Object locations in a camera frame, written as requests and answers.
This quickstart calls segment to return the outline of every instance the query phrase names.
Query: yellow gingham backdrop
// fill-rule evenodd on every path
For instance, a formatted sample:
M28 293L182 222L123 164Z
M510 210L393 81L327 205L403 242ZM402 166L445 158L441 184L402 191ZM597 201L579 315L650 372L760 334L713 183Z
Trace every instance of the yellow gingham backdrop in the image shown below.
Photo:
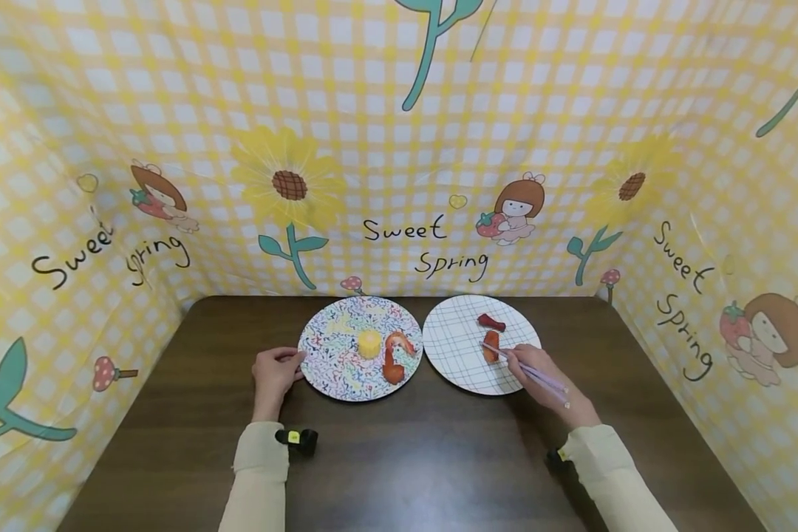
M798 365L729 348L798 315L796 89L798 0L0 2L0 531L57 526L198 298L464 292L611 297L798 531Z

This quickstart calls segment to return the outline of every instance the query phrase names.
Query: yellow heart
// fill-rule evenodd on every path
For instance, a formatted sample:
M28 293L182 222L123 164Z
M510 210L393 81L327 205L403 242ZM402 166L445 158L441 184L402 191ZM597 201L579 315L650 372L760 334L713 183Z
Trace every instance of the yellow heart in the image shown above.
M449 206L452 208L462 208L467 204L467 196L453 194L449 197Z
M724 275L733 275L736 271L736 259L730 253L727 253L720 269L724 272Z
M94 174L84 174L78 178L78 186L80 190L84 192L89 192L91 194L93 191L98 189L98 178Z

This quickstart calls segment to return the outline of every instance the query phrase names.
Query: plate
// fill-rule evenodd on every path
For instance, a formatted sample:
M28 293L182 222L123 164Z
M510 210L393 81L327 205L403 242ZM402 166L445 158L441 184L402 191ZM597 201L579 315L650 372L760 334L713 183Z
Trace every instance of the plate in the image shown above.
M505 361L488 364L479 344L488 328L478 324L481 314L505 323L499 334L502 348L517 344L541 347L538 333L529 321L509 304L485 296L456 296L432 309L423 325L423 346L432 366L444 379L468 392L505 395L523 386Z
M358 335L375 330L381 351L367 360L358 354ZM405 378L397 385L384 380L384 342L401 331L414 347L414 355L395 349L394 362L403 365ZM299 339L308 353L301 365L305 379L326 396L354 403L372 401L397 391L414 375L423 357L423 334L404 307L381 297L360 296L336 301L308 321Z

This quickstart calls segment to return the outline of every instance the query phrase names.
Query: beige sleeve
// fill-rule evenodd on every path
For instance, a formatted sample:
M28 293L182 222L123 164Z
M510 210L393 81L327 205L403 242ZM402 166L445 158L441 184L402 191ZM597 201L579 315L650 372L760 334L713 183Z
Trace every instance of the beige sleeve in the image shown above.
M573 461L579 482L594 500L610 532L677 530L611 426L578 428L567 437L559 454L563 460Z
M234 458L234 485L219 532L283 532L286 445L275 439L280 423L252 423L240 436Z

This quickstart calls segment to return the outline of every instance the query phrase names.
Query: brown table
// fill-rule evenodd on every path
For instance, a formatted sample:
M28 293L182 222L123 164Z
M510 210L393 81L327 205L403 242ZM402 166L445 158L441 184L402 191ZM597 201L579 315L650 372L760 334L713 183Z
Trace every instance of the brown table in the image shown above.
M215 531L248 423L259 349L296 346L333 298L212 297L190 309L61 531ZM439 298L395 298L420 324ZM545 349L616 427L681 531L761 531L618 314L593 298L510 298ZM291 453L289 531L601 531L573 469L551 471L566 431L526 393L462 392L423 361L398 392L339 403L305 382L282 410L320 434Z

